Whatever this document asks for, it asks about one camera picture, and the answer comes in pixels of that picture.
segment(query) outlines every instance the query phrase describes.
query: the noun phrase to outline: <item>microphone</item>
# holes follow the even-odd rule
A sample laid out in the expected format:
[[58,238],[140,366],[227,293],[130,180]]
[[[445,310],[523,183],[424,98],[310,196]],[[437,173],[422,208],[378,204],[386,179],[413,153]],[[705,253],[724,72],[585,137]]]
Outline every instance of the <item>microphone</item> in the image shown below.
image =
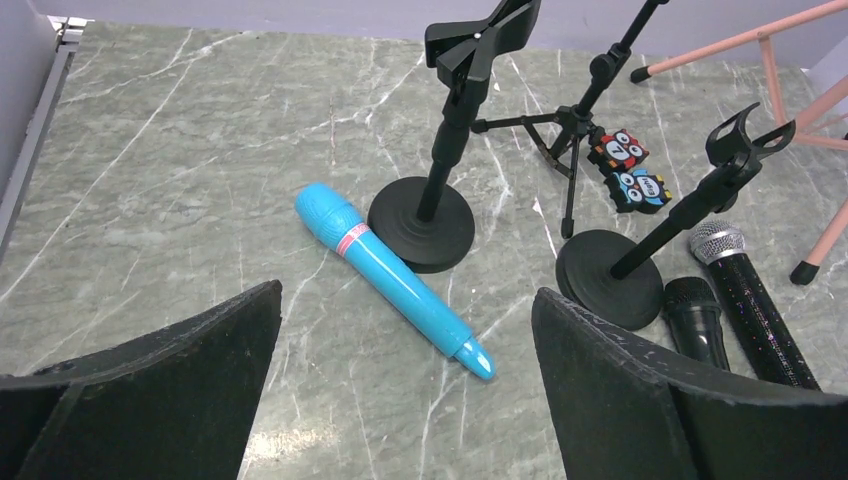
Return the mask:
[[380,241],[350,202],[313,183],[298,194],[294,208],[321,243],[350,262],[442,354],[484,380],[495,376],[495,363],[471,328]]
[[678,278],[665,286],[663,299],[677,351],[729,372],[719,323],[721,307],[710,285],[703,278]]
[[695,228],[689,247],[707,265],[730,326],[757,377],[821,390],[745,254],[742,232],[724,220],[711,220]]

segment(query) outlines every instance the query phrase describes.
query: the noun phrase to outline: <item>microphone stand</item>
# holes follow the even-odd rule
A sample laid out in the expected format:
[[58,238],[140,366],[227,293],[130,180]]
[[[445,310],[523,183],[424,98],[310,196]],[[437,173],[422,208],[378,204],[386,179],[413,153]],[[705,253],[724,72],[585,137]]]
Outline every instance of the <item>microphone stand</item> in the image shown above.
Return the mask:
[[459,164],[471,125],[489,91],[495,57],[524,48],[541,0],[502,0],[489,18],[427,27],[427,67],[450,89],[444,120],[433,142],[433,165],[424,177],[387,185],[371,203],[368,226],[416,273],[436,273],[458,264],[474,242],[474,214],[447,185]]
[[[715,170],[641,242],[636,244],[609,230],[589,230],[569,240],[556,263],[562,294],[628,330],[653,322],[662,307],[663,281],[651,256],[711,212],[729,210],[742,187],[763,168],[760,160],[783,150],[795,135],[795,122],[791,121],[751,141],[745,121],[759,105],[752,104],[710,133],[706,150]],[[731,124],[731,130],[719,138],[719,132]]]
[[[574,194],[577,186],[577,161],[580,157],[580,142],[586,136],[595,138],[596,135],[604,135],[603,127],[592,122],[592,107],[595,106],[601,94],[612,85],[618,72],[630,58],[630,47],[642,32],[642,29],[645,28],[654,11],[659,5],[665,5],[668,1],[647,0],[621,41],[614,43],[607,53],[592,59],[589,64],[592,81],[586,93],[583,94],[583,98],[576,105],[571,107],[560,106],[556,112],[542,115],[522,115],[502,120],[480,119],[471,125],[471,131],[474,133],[483,133],[494,128],[524,126],[548,165],[568,178],[568,203],[560,227],[562,238],[571,238],[574,234]],[[549,148],[545,145],[545,141],[542,140],[542,136],[539,135],[535,125],[550,122],[561,126],[562,131]],[[566,167],[560,163],[559,158],[565,155],[569,149],[571,149],[571,164]]]

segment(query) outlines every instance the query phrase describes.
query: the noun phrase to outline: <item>white wall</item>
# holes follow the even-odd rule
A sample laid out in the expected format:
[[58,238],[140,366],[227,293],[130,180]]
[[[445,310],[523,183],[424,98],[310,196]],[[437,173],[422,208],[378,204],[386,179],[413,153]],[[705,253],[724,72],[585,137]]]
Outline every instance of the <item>white wall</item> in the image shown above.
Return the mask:
[[0,196],[53,64],[56,32],[29,0],[0,0]]
[[[807,75],[819,92],[824,92],[848,75],[848,36],[839,42]],[[848,98],[833,109],[839,115],[848,114]]]
[[[34,0],[42,13],[125,23],[422,39],[429,23],[485,18],[498,0]],[[671,0],[636,53],[677,55],[823,3],[823,0]],[[606,51],[640,0],[542,0],[531,44]],[[778,61],[812,67],[845,36],[848,11],[778,35]],[[754,45],[723,54],[754,60]]]

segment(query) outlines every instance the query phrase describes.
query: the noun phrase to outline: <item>microphone mesh grille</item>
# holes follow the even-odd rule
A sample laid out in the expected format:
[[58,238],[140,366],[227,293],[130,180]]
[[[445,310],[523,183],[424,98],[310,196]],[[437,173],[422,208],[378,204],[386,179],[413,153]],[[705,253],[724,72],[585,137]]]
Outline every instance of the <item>microphone mesh grille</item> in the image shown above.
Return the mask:
[[[723,235],[710,238],[719,233]],[[744,250],[745,237],[726,220],[710,220],[695,227],[689,236],[689,248],[698,260],[710,264],[721,258],[724,252]]]
[[684,303],[716,301],[710,284],[699,277],[683,277],[668,282],[663,299],[666,310],[672,310]]

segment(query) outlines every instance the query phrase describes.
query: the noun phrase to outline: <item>metal edge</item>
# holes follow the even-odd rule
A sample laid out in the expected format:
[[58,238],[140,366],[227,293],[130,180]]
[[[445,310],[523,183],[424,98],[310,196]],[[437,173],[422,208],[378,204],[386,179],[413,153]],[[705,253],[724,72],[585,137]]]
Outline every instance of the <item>metal edge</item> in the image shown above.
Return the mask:
[[704,257],[704,259],[702,261],[704,262],[704,265],[710,265],[711,263],[713,263],[717,260],[721,260],[723,258],[727,258],[727,257],[730,257],[732,255],[740,255],[740,254],[743,254],[743,253],[745,253],[744,248],[733,248],[731,250],[724,250],[722,252],[719,252],[719,253],[713,255],[712,257]]
[[700,238],[695,238],[694,236],[690,237],[689,238],[689,250],[692,252],[693,255],[695,255],[696,258],[698,258],[698,260],[709,265],[710,263],[712,263],[715,260],[718,260],[719,258],[724,258],[722,256],[724,254],[724,252],[720,252],[718,254],[719,255],[718,257],[713,258],[713,257],[704,256],[703,253],[701,252],[701,249],[704,247],[704,245],[707,244],[707,242],[711,242],[713,240],[718,240],[719,238],[727,237],[727,236],[730,236],[730,235],[738,235],[739,238],[742,241],[742,247],[738,248],[738,249],[728,250],[728,251],[734,252],[734,253],[731,253],[729,255],[734,255],[734,254],[739,253],[739,252],[744,252],[745,251],[745,235],[742,235],[742,231],[739,230],[738,228],[736,228],[736,226],[734,226],[734,225],[729,225],[724,230],[721,230],[719,232],[707,235],[706,237],[700,237]]
[[35,112],[27,128],[27,135],[21,146],[21,152],[15,162],[12,175],[9,177],[3,199],[0,201],[0,232],[3,234],[2,242],[0,242],[0,263],[3,261],[6,248],[12,237],[12,230],[15,228],[15,222],[26,197],[27,187],[30,179],[32,179],[32,172],[35,170],[41,147],[47,136],[50,121],[53,119],[53,113],[56,110],[56,104],[70,71],[77,47],[78,44],[76,43],[59,45],[53,66],[50,68],[50,74],[47,76],[47,81],[41,91],[41,98],[38,100],[38,105],[35,107]]

